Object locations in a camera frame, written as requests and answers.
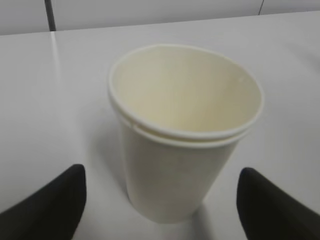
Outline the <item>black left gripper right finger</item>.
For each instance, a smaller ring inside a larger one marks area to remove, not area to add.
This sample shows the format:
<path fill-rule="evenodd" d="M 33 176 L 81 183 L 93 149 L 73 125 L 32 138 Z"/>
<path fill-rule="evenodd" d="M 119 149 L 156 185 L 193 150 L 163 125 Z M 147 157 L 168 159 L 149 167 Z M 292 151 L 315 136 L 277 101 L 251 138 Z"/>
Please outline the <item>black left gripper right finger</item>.
<path fill-rule="evenodd" d="M 320 216 L 254 168 L 239 174 L 236 207 L 249 240 L 318 240 Z"/>

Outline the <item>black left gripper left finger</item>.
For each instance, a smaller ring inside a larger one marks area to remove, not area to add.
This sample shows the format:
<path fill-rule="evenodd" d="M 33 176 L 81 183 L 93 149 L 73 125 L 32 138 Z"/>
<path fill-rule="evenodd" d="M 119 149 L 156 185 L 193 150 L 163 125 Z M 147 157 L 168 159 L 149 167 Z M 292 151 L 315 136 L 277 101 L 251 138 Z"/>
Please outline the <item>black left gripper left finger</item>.
<path fill-rule="evenodd" d="M 87 201 L 86 171 L 74 164 L 0 214 L 2 240 L 71 240 Z"/>

